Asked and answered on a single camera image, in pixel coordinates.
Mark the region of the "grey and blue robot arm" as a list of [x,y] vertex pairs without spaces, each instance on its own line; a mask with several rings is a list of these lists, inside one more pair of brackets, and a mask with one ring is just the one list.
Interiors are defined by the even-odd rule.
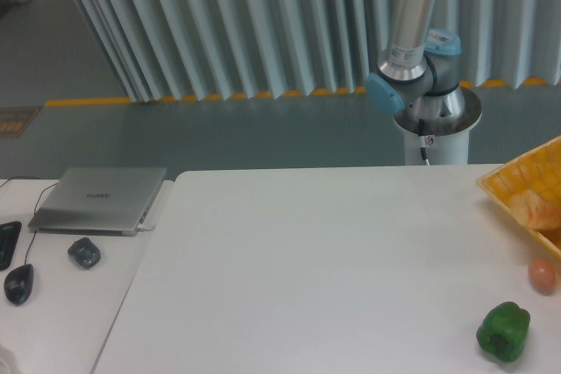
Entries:
[[560,81],[560,0],[394,0],[387,45],[365,80],[390,115],[461,81]]

